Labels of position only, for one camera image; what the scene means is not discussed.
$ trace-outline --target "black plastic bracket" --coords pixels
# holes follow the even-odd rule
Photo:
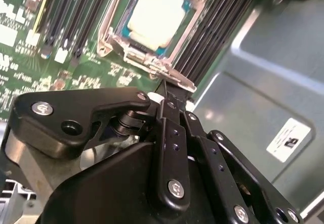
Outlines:
[[[33,112],[37,102],[48,103],[53,112],[48,116]],[[93,136],[94,122],[107,123],[122,112],[149,106],[148,96],[132,87],[28,93],[15,100],[9,126],[20,141],[44,154],[73,159]]]
[[[176,217],[190,205],[186,133],[179,122],[177,100],[163,100],[157,112],[149,189],[149,202],[162,217]]]
[[[299,223],[302,222],[298,211],[224,134],[213,130],[208,134],[208,138],[217,143],[226,162],[230,165],[231,174],[248,190],[250,205],[255,217],[261,223],[296,223],[290,213],[298,218]]]
[[[215,220],[218,223],[242,223],[235,213],[239,208],[249,223],[259,223],[246,206],[218,145],[207,139],[198,117],[186,111],[182,121],[187,133],[188,153],[198,163]]]

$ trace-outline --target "black ram slot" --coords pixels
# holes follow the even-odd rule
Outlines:
[[[62,29],[63,22],[71,3],[72,0],[60,0],[58,5],[55,7],[56,11],[47,32],[45,45],[42,48],[42,55],[44,57],[48,58],[52,53],[54,42]]]
[[[36,28],[36,31],[43,31],[43,29],[45,28],[47,22],[49,21],[49,18],[50,18],[50,14],[53,10],[53,6],[54,6],[54,3],[55,3],[55,0],[46,0],[44,1],[46,2],[46,5],[45,5],[45,11],[40,11],[40,12],[44,12],[42,14],[42,17],[39,21],[39,23],[37,24],[37,28]]]
[[[62,45],[64,45],[64,43],[67,41],[67,44],[65,46],[66,49],[70,48],[71,46],[72,40],[76,34],[78,25],[80,23],[82,14],[84,13],[88,1],[89,0],[77,0],[75,9],[73,11],[73,17],[69,22],[69,25],[66,28],[62,39]]]
[[[220,35],[211,40],[211,44],[214,44],[214,46],[208,47],[206,53],[204,53],[200,58],[201,61],[210,61],[210,63],[207,65],[208,67],[202,67],[199,65],[197,70],[194,70],[192,73],[192,77],[195,78],[198,84],[204,78],[204,76],[202,75],[207,73],[211,64],[215,61],[218,54],[222,51],[226,43],[229,41],[230,35],[235,30],[236,26],[240,22],[241,18],[245,14],[246,9],[248,9],[252,1],[253,0],[239,0],[238,3],[240,5],[237,5],[235,7],[235,12],[233,12],[231,17],[225,21],[225,24],[221,27],[221,30],[219,32]]]
[[[175,69],[199,84],[252,0],[214,0]]]
[[[86,20],[84,21],[81,32],[78,35],[74,48],[73,48],[73,57],[71,60],[71,64],[77,65],[78,60],[82,54],[83,48],[86,44],[86,41],[88,39],[89,32],[91,30],[91,27],[93,26],[96,17],[98,15],[98,12],[100,10],[100,7],[104,0],[94,0],[90,6],[90,13],[86,17]]]
[[[226,2],[226,6],[221,10],[216,20],[214,20],[213,25],[209,29],[208,34],[202,40],[202,43],[211,44],[215,38],[216,40],[219,40],[222,37],[221,28],[225,26],[229,30],[227,22],[237,18],[237,16],[233,17],[233,14],[236,14],[235,7],[240,6],[241,4],[242,0],[231,0],[230,3]],[[193,54],[190,59],[196,62],[195,67],[199,66],[200,61],[204,61],[202,59],[205,57],[207,50],[209,50],[211,47],[214,49],[216,47],[215,45],[216,44],[212,44],[212,46],[205,46],[202,50]],[[193,75],[195,71],[193,70],[193,67],[186,68],[186,73]]]

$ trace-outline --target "silver screw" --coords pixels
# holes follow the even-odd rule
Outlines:
[[[10,176],[11,174],[12,172],[10,170],[5,172],[5,176]]]
[[[216,134],[216,137],[217,137],[219,140],[223,140],[223,139],[224,139],[223,135],[221,135],[220,133],[217,133],[217,134]]]
[[[240,221],[242,221],[243,223],[249,222],[249,216],[248,216],[247,212],[241,206],[236,205],[234,207],[234,211]]]
[[[291,210],[288,210],[288,214],[290,215],[290,217],[295,221],[295,222],[299,222],[299,220],[298,220],[298,217],[296,216],[296,214],[293,212],[293,211],[291,211]]]
[[[168,102],[168,106],[171,107],[172,109],[176,109],[176,106],[172,102]]]
[[[146,96],[143,93],[138,93],[137,97],[140,98],[141,100],[145,101],[146,100]]]
[[[168,182],[168,189],[170,191],[170,193],[178,198],[181,199],[184,196],[184,189],[183,186],[181,185],[180,182],[176,181],[176,180],[171,180]]]
[[[197,119],[196,116],[193,115],[193,114],[188,114],[188,116],[190,117],[191,120],[196,120]]]
[[[39,101],[31,106],[34,113],[42,116],[48,116],[53,113],[53,108],[47,102]]]
[[[31,208],[31,207],[34,207],[34,203],[33,203],[32,201],[28,201],[28,202],[27,202],[27,206],[30,207],[30,208]]]

